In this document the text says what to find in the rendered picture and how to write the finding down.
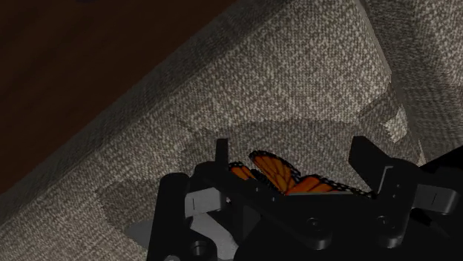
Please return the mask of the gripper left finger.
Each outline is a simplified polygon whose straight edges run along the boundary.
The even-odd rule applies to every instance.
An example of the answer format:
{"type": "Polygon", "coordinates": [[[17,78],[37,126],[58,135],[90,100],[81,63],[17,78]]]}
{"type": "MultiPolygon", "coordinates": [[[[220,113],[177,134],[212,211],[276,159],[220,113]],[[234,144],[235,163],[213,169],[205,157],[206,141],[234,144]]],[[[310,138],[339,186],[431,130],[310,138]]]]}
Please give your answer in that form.
{"type": "Polygon", "coordinates": [[[160,180],[146,261],[260,261],[260,186],[229,171],[229,141],[192,176],[160,180]]]}

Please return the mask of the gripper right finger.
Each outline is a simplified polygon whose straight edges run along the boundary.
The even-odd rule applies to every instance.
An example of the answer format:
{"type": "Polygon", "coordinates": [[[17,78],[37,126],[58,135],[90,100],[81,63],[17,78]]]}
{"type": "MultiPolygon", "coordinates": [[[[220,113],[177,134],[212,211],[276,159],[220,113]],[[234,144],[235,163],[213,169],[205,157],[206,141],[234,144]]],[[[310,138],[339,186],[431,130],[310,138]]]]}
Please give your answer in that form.
{"type": "Polygon", "coordinates": [[[374,235],[383,248],[399,247],[410,219],[449,239],[426,213],[452,214],[459,203],[459,169],[439,166],[424,171],[405,159],[388,156],[365,136],[354,136],[349,164],[375,194],[374,235]]]}

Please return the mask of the orange and black butterfly figure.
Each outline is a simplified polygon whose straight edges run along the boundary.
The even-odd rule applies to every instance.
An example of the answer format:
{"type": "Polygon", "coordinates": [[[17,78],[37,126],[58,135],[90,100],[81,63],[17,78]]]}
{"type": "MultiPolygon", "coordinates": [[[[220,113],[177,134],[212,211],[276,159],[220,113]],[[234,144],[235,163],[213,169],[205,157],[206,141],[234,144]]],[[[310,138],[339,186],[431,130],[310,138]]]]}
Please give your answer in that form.
{"type": "Polygon", "coordinates": [[[288,161],[268,151],[252,151],[249,158],[257,169],[251,169],[242,162],[230,162],[229,170],[241,179],[255,179],[285,196],[306,192],[349,192],[370,199],[375,197],[373,192],[362,191],[317,174],[303,176],[288,161]]]}

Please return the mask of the grey woven fabric sofa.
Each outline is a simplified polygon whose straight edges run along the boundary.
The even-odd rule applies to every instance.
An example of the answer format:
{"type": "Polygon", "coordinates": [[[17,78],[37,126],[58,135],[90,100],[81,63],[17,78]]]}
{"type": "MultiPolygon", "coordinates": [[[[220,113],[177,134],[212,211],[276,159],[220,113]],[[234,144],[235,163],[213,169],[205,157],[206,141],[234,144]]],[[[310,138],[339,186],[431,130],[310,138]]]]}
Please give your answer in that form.
{"type": "Polygon", "coordinates": [[[0,261],[145,261],[125,230],[221,137],[365,188],[354,135],[417,165],[463,145],[463,0],[238,0],[0,196],[0,261]]]}

